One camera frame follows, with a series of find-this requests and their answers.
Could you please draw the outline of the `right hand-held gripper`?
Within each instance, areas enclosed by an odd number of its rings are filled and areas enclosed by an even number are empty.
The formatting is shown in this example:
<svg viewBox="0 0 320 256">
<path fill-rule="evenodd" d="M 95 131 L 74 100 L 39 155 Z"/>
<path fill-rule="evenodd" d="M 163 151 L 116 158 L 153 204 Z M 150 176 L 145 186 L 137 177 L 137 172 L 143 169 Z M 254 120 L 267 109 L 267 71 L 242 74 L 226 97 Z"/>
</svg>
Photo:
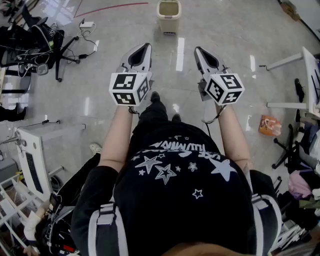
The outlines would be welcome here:
<svg viewBox="0 0 320 256">
<path fill-rule="evenodd" d="M 193 53 L 197 69 L 202 75 L 198 83 L 201 100 L 214 100 L 219 106 L 235 104 L 245 91 L 240 76 L 228 72 L 225 62 L 214 52 L 197 46 Z"/>
</svg>

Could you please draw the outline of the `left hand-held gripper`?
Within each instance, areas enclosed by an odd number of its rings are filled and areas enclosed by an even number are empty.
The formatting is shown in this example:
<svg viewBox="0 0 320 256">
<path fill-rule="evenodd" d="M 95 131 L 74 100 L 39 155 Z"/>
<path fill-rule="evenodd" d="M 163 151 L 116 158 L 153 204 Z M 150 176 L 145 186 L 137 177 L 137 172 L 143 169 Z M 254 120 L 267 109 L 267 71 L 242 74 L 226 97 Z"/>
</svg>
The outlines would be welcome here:
<svg viewBox="0 0 320 256">
<path fill-rule="evenodd" d="M 118 106 L 138 107 L 151 90 L 152 45 L 143 43 L 123 55 L 111 74 L 109 94 Z"/>
</svg>

